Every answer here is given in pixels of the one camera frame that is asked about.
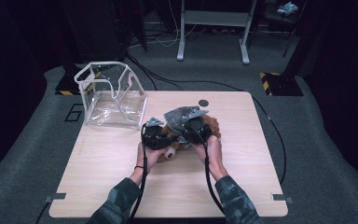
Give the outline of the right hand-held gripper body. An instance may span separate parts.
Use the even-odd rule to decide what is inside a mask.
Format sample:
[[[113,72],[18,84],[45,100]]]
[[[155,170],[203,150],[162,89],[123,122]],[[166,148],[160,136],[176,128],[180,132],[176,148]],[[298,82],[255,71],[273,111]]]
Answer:
[[[188,115],[183,116],[183,136],[191,144],[204,145],[212,134],[210,126],[202,118],[208,110],[194,109]]]

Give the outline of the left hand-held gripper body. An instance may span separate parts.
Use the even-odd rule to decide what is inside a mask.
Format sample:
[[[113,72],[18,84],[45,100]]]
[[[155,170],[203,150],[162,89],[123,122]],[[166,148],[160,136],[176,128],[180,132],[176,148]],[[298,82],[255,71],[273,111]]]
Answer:
[[[141,129],[141,141],[144,146],[158,150],[168,145],[168,136],[163,133],[163,122],[152,117]]]

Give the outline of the brown teddy bear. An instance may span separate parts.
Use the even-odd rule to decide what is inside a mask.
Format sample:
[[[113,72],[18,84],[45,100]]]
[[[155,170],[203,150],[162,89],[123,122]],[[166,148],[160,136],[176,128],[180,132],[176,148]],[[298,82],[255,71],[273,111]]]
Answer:
[[[213,118],[209,115],[203,115],[202,118],[210,126],[210,128],[212,130],[211,135],[214,135],[217,138],[220,138],[221,133],[220,133],[219,123],[218,123],[217,119]],[[179,142],[174,142],[174,143],[176,143],[176,149],[168,148],[168,150],[158,158],[158,162],[165,162],[165,161],[172,159],[173,156],[175,155],[177,149],[185,148],[186,145],[191,144],[185,140],[182,133],[177,133],[177,132],[171,130],[167,124],[163,126],[162,132],[165,133],[167,136],[179,135],[180,137],[179,137]]]

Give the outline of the grey cloth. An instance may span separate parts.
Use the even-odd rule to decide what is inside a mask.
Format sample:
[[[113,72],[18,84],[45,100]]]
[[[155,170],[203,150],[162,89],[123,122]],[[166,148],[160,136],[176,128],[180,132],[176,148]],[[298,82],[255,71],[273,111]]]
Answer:
[[[185,123],[202,114],[198,106],[181,106],[163,115],[167,125],[177,133],[185,131]]]

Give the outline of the clear plastic bag white trim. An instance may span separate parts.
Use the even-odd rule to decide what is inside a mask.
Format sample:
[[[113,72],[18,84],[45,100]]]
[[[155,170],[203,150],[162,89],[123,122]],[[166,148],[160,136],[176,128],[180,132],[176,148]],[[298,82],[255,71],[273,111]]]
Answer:
[[[147,94],[127,64],[91,62],[74,81],[82,97],[85,125],[141,128]]]

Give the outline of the person's left hand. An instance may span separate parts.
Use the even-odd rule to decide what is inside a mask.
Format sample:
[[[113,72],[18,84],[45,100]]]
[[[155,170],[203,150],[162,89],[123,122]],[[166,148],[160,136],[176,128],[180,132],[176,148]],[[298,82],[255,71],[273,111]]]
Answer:
[[[143,166],[147,172],[150,172],[151,168],[157,163],[158,158],[167,150],[168,149],[166,147],[153,150],[148,147],[144,147],[142,143],[139,143],[136,165]]]

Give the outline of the person's right hand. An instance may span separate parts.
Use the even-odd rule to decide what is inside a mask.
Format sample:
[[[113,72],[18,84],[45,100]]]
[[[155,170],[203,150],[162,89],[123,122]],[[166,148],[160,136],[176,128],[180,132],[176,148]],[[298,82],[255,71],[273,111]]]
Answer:
[[[209,173],[215,181],[228,175],[223,164],[222,144],[219,138],[211,135],[206,143],[207,148],[202,145],[192,145],[192,147],[196,150],[202,163],[205,163],[205,159],[209,158]]]

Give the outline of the black base with hazard stripes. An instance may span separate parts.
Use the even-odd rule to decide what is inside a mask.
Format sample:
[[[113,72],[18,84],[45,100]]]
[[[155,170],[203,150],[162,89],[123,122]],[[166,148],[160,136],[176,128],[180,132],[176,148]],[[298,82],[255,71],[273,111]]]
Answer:
[[[293,77],[284,77],[279,73],[260,73],[266,95],[302,96],[303,92]]]
[[[65,73],[55,88],[55,93],[59,95],[79,95],[80,90],[78,84],[75,82],[75,75]]]

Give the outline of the black cabinet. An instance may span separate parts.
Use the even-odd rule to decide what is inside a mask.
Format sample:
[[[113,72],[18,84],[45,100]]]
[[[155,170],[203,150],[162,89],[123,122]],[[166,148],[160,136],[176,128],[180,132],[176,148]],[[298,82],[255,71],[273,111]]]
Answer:
[[[61,0],[83,62],[120,61],[126,48],[119,38],[111,0]]]

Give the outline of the blue and white packet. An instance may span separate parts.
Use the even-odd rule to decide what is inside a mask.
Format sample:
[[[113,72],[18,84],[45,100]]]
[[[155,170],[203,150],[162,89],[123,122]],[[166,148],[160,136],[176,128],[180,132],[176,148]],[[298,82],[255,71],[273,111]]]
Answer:
[[[284,5],[279,6],[277,12],[284,16],[289,16],[290,14],[296,12],[297,10],[298,10],[298,6],[296,6],[292,2],[288,2]]]

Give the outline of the grey table corner bracket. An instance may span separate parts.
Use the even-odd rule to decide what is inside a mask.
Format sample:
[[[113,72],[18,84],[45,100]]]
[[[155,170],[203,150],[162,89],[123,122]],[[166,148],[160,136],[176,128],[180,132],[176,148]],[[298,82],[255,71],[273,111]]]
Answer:
[[[66,197],[65,193],[54,193],[52,195],[48,195],[44,202],[45,203],[52,203],[54,200],[64,200]]]
[[[294,200],[291,197],[286,197],[284,194],[271,194],[271,199],[277,202],[285,202],[288,204],[293,204]]]

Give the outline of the white metal stand frame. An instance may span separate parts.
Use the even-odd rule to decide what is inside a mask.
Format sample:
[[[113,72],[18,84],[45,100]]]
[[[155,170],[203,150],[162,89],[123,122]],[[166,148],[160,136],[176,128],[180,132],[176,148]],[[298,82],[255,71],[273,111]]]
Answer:
[[[250,64],[247,52],[247,38],[250,33],[253,21],[255,6],[257,0],[251,0],[248,12],[219,12],[186,9],[186,0],[181,0],[181,25],[180,25],[180,42],[177,51],[176,60],[181,62],[185,58],[185,26],[192,25],[214,25],[214,26],[231,26],[242,27],[244,29],[243,38],[239,40],[241,60],[245,65]]]

